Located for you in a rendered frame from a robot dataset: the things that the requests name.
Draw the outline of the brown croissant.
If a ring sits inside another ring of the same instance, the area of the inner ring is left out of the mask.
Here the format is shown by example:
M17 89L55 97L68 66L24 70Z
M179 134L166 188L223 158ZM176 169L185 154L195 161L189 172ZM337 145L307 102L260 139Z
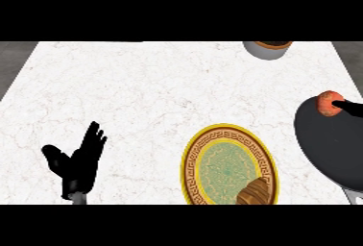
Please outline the brown croissant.
M237 195L238 205L268 205L271 203L269 185L263 178L256 179Z

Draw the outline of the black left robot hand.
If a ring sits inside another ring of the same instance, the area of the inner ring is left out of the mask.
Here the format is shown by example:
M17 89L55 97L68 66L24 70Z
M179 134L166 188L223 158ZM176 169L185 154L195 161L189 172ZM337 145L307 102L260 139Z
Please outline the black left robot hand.
M92 192L98 162L104 152L104 146L108 137L99 128L99 124L93 121L86 131L80 148L74 151L73 156L54 146L45 145L42 148L51 170L62 178L62 194L64 200L71 200L76 192L89 194Z

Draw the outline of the dark grey pan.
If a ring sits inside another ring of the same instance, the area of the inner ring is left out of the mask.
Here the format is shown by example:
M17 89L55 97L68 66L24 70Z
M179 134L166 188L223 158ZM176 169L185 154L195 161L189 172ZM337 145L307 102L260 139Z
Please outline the dark grey pan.
M309 161L343 188L353 205L363 200L363 118L341 111L324 116L310 97L296 113L294 128Z

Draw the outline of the grey pot with brown rim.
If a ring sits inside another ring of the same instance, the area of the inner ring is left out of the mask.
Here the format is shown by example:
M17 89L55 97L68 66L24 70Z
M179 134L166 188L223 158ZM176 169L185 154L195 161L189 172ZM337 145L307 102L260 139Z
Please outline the grey pot with brown rim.
M248 53L262 60L278 60L291 47L291 41L245 41L244 47Z

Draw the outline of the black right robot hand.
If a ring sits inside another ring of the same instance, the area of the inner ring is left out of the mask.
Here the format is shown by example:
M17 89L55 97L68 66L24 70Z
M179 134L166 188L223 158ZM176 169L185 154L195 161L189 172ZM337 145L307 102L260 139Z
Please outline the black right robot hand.
M352 116L363 118L363 104L353 103L347 100L334 101L332 105L343 109Z

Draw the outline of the yellow rimmed ornate plate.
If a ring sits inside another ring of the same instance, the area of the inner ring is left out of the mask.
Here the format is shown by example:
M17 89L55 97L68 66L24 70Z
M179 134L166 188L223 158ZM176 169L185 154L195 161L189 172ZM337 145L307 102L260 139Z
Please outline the yellow rimmed ornate plate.
M189 141L181 164L181 182L192 205L237 205L237 195L263 178L271 203L278 201L278 173L271 151L260 138L242 127L216 124Z

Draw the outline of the orange squash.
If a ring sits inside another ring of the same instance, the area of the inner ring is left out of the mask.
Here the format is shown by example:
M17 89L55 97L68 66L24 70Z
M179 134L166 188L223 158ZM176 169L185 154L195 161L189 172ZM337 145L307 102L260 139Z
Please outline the orange squash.
M332 102L334 101L344 101L344 100L346 99L344 99L343 95L337 91L328 90L328 91L322 92L316 98L318 112L327 117L337 116L341 113L343 109L338 108L337 106L334 106Z

